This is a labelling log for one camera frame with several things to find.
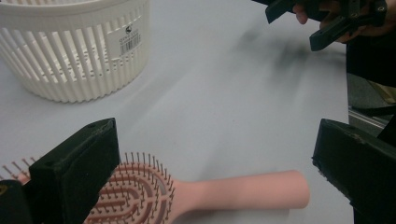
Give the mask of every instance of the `basket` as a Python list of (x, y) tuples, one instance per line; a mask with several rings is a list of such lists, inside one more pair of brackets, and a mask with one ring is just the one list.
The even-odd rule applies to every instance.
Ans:
[(149, 0), (3, 0), (0, 56), (41, 97), (103, 97), (147, 63)]

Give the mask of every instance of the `white table surface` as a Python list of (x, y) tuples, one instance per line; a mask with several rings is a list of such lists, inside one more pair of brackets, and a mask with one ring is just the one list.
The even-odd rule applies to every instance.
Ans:
[(344, 46), (311, 52), (316, 22), (287, 14), (269, 25), (264, 10), (249, 0), (152, 0), (148, 65), (88, 103), (41, 99), (0, 60), (0, 164), (116, 118), (120, 150), (155, 155), (175, 178), (297, 169), (311, 188), (305, 209), (195, 212), (177, 223), (353, 223), (348, 200), (311, 160), (320, 119), (347, 122)]

